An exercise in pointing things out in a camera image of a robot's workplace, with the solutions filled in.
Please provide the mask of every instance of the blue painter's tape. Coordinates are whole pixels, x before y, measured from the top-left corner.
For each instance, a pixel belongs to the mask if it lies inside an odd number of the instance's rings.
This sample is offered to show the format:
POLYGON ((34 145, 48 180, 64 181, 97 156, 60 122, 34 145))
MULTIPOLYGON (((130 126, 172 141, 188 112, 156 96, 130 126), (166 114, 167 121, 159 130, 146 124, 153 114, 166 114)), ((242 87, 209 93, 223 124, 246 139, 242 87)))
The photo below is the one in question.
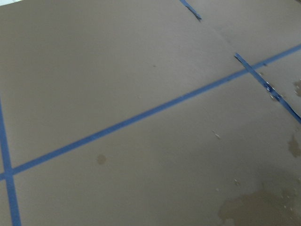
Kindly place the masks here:
POLYGON ((9 150, 8 150, 8 141, 5 132, 4 119, 2 114, 2 107, 0 103, 0 145, 1 145, 1 153, 2 153, 2 161, 4 167, 4 177, 6 179, 6 189, 8 193, 8 202, 10 215, 13 226, 21 226, 20 214, 18 201, 16 196, 16 189, 14 178, 12 174, 12 167, 10 162, 9 150))
POLYGON ((0 181, 4 180, 5 179, 5 176, 4 176, 4 173, 1 173, 0 174, 0 181))
POLYGON ((229 76, 227 76, 227 77, 225 77, 223 79, 220 79, 220 80, 215 81, 215 82, 213 82, 213 83, 211 83, 209 85, 206 85, 204 87, 196 89, 196 90, 194 90, 194 91, 192 91, 190 93, 187 93, 187 94, 185 94, 183 96, 180 96, 180 97, 178 97, 176 99, 173 99, 171 101, 168 101, 168 102, 166 102, 166 103, 164 103, 162 105, 159 105, 159 106, 157 106, 155 108, 152 108, 152 109, 150 109, 148 111, 145 111, 145 112, 143 112, 141 114, 138 114, 138 115, 136 115, 136 116, 134 116, 134 117, 132 117, 130 119, 127 119, 125 121, 117 123, 117 124, 115 124, 115 125, 113 125, 111 127, 108 127, 108 128, 106 128, 104 130, 101 130, 101 131, 95 133, 95 134, 92 134, 92 135, 90 135, 88 137, 85 137, 85 138, 83 138, 83 139, 81 139, 79 141, 76 141, 76 142, 71 143, 71 144, 69 144, 69 145, 67 145, 65 147, 59 148, 59 149, 57 149, 55 151, 52 151, 52 152, 50 152, 50 153, 48 153, 46 155, 43 155, 43 156, 41 156, 39 158, 31 160, 31 161, 29 161, 29 162, 27 162, 27 163, 25 163, 23 165, 20 165, 20 166, 14 168, 13 169, 13 174, 17 174, 17 173, 20 173, 22 171, 25 171, 25 170, 27 170, 29 168, 32 168, 32 167, 34 167, 36 165, 39 165, 39 164, 41 164, 43 162, 46 162, 46 161, 50 160, 50 159, 53 159, 53 158, 55 158, 55 157, 57 157, 57 156, 59 156, 61 154, 69 152, 69 151, 71 151, 71 150, 73 150, 73 149, 75 149, 77 147, 80 147, 80 146, 85 145, 85 144, 87 144, 87 143, 89 143, 91 141, 94 141, 96 139, 104 137, 104 136, 106 136, 106 135, 108 135, 108 134, 110 134, 112 132, 115 132, 115 131, 117 131, 117 130, 119 130, 121 128, 124 128, 124 127, 128 126, 128 125, 131 125, 131 124, 133 124, 135 122, 138 122, 138 121, 140 121, 142 119, 145 119, 147 117, 150 117, 151 115, 154 115, 154 114, 156 114, 158 112, 161 112, 161 111, 163 111, 163 110, 165 110, 165 109, 167 109, 169 107, 172 107, 172 106, 174 106, 174 105, 176 105, 176 104, 178 104, 180 102, 183 102, 183 101, 185 101, 187 99, 195 97, 195 96, 197 96, 197 95, 199 95, 201 93, 204 93, 204 92, 206 92, 208 90, 216 88, 216 87, 218 87, 218 86, 220 86, 220 85, 222 85, 222 84, 224 84, 226 82, 229 82, 230 80, 238 78, 238 77, 240 77, 240 76, 242 76, 242 75, 244 75, 246 73, 247 73, 246 70, 242 70, 242 71, 233 73, 233 74, 231 74, 231 75, 229 75, 229 76))
POLYGON ((241 55, 238 53, 235 54, 235 57, 241 64, 251 73, 254 78, 268 91, 270 94, 277 100, 281 105, 301 124, 301 117, 291 108, 291 106, 282 98, 276 90, 269 85, 248 63, 244 60, 241 55))
POLYGON ((286 51, 284 51, 282 53, 279 53, 279 54, 277 54, 275 56, 272 56, 272 57, 270 57, 270 58, 268 58, 266 60, 263 60, 263 61, 255 64, 255 65, 253 65, 252 68, 253 69, 258 69, 258 68, 260 68, 262 66, 266 66, 266 65, 268 65, 270 63, 273 63, 273 62, 275 62, 275 61, 277 61, 277 60, 279 60, 281 58, 284 58, 284 57, 286 57, 286 56, 288 56, 290 54, 293 54, 293 53, 295 53, 295 52, 297 52, 299 50, 301 50, 301 44, 297 45, 295 47, 292 47, 292 48, 290 48, 290 49, 288 49, 288 50, 286 50, 286 51))
POLYGON ((187 3, 187 1, 185 1, 185 0, 180 0, 180 2, 181 2, 184 6, 186 6, 186 7, 191 11, 191 13, 193 13, 193 15, 194 15, 198 20, 201 20, 201 19, 202 19, 201 16, 200 16, 200 14, 198 14, 197 11, 195 11, 194 8, 193 8, 191 5, 189 5, 189 4, 187 3))

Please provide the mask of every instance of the water stain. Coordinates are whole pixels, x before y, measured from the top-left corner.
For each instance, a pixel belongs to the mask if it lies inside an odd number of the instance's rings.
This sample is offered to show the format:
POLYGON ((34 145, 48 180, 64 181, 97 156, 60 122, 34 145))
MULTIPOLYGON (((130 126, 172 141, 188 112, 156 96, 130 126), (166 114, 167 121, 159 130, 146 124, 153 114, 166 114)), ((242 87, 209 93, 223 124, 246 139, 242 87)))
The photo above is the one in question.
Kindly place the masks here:
POLYGON ((294 135, 292 135, 292 139, 287 143, 288 143, 288 150, 290 151, 290 153, 292 153, 292 155, 295 158, 301 155, 301 148, 299 147, 299 144, 294 135))
POLYGON ((278 197, 262 189, 225 201, 218 215, 223 226, 228 220, 234 226, 301 226, 301 217, 294 211, 294 198, 288 190, 282 190, 278 197))
POLYGON ((98 163, 99 165, 103 165, 106 161, 107 161, 107 158, 106 158, 103 154, 100 154, 100 155, 97 157, 97 163, 98 163))
POLYGON ((301 79, 293 83, 295 86, 295 93, 297 96, 301 97, 301 79))

